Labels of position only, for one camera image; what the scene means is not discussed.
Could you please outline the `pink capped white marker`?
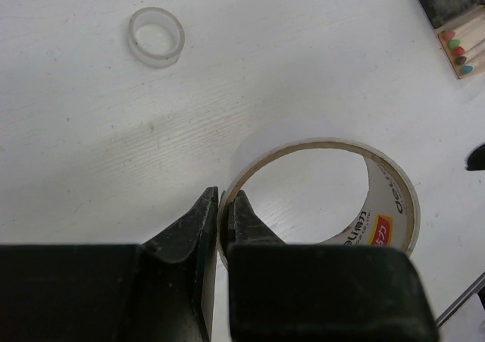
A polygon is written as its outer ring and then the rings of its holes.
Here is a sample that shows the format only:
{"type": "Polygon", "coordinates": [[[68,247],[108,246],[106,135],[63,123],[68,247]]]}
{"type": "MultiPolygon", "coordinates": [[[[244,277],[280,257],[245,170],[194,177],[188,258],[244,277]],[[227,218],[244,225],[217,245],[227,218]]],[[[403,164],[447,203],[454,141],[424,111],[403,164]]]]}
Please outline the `pink capped white marker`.
{"type": "Polygon", "coordinates": [[[472,30],[463,33],[448,32],[443,38],[446,41],[458,40],[459,42],[479,42],[484,39],[484,31],[472,30]]]}

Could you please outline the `green capped white marker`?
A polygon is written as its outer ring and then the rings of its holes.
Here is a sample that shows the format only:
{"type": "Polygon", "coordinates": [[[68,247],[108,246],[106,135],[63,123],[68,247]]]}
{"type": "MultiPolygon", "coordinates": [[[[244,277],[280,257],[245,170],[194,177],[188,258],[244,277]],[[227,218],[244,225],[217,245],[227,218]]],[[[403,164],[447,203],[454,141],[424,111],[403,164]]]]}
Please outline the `green capped white marker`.
{"type": "Polygon", "coordinates": [[[469,50],[476,45],[480,45],[482,42],[484,42],[484,39],[452,39],[448,42],[448,47],[452,51],[459,46],[463,47],[465,50],[469,50]]]}

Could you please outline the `red capped white marker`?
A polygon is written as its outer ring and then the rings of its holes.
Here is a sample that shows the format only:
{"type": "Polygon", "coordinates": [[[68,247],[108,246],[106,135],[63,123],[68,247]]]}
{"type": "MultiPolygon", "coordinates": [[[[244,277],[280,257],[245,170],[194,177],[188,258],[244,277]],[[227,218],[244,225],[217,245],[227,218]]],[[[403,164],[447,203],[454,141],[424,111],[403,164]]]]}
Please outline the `red capped white marker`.
{"type": "Polygon", "coordinates": [[[468,60],[474,58],[484,51],[483,46],[476,45],[475,47],[465,50],[463,47],[459,46],[453,51],[453,55],[456,57],[466,57],[468,60]]]}

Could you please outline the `small clear tape roll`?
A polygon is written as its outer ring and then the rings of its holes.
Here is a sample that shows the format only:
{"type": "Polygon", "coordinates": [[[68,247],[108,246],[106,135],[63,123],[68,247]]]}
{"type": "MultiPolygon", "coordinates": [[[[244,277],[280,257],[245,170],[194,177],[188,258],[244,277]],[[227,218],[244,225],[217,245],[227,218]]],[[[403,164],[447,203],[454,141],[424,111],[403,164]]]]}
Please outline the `small clear tape roll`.
{"type": "Polygon", "coordinates": [[[136,11],[128,23],[127,42],[144,65],[166,68],[175,64],[185,45],[185,32],[178,19],[162,8],[136,11]]]}

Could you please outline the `large clear tape roll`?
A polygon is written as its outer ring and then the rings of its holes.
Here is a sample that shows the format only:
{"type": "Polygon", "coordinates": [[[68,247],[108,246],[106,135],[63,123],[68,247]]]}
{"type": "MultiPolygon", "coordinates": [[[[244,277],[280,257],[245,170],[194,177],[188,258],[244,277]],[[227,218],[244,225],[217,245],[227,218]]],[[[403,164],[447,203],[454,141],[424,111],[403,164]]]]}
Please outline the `large clear tape roll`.
{"type": "Polygon", "coordinates": [[[293,152],[310,149],[338,149],[360,155],[368,171],[368,192],[355,219],[322,245],[391,246],[411,255],[418,239],[420,205],[417,193],[406,173],[381,151],[355,140],[317,137],[293,140],[272,149],[257,147],[246,140],[236,152],[236,176],[223,192],[217,214],[218,251],[227,261],[227,225],[229,206],[255,172],[293,152]]]}

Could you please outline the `blue capped white marker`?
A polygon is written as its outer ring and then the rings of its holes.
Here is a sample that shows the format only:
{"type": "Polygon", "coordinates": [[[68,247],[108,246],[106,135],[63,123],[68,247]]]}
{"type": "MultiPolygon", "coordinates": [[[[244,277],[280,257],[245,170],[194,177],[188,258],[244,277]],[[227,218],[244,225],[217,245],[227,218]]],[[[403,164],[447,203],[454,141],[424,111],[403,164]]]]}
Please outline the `blue capped white marker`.
{"type": "Polygon", "coordinates": [[[484,68],[477,65],[464,65],[460,69],[461,76],[475,75],[483,72],[484,68]]]}

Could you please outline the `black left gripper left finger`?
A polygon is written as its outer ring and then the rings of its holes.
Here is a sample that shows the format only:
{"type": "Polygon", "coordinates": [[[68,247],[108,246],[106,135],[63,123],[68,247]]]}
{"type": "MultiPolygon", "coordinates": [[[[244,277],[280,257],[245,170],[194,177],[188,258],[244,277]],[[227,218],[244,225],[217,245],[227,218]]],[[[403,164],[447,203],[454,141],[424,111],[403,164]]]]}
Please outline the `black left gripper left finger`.
{"type": "Polygon", "coordinates": [[[152,239],[2,245],[3,341],[209,341],[218,190],[152,239]]]}

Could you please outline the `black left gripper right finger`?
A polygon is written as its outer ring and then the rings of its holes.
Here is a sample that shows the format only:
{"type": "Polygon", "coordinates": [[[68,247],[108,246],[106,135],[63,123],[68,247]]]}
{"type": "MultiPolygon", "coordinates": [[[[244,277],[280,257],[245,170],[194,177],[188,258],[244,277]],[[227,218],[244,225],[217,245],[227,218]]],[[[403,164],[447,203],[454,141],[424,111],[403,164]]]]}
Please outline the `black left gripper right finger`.
{"type": "Polygon", "coordinates": [[[234,341],[437,341],[424,288],[387,246],[284,243],[244,192],[227,215],[234,341]]]}

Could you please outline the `black capped white marker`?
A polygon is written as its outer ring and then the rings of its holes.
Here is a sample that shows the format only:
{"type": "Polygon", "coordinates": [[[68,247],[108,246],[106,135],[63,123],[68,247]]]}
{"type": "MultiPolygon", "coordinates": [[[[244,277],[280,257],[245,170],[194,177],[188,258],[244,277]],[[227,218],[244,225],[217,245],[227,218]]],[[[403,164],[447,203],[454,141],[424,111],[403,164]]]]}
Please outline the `black capped white marker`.
{"type": "Polygon", "coordinates": [[[454,59],[454,63],[458,66],[462,65],[481,65],[484,62],[484,54],[471,56],[459,56],[454,59]]]}

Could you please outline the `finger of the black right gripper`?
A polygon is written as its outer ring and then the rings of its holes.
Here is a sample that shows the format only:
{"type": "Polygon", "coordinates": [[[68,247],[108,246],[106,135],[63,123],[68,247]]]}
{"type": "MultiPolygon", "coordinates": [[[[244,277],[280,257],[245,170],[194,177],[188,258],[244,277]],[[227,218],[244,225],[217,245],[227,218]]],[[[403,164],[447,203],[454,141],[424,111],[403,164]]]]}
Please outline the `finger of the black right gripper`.
{"type": "Polygon", "coordinates": [[[474,149],[467,158],[467,171],[484,171],[485,170],[485,144],[474,149]]]}

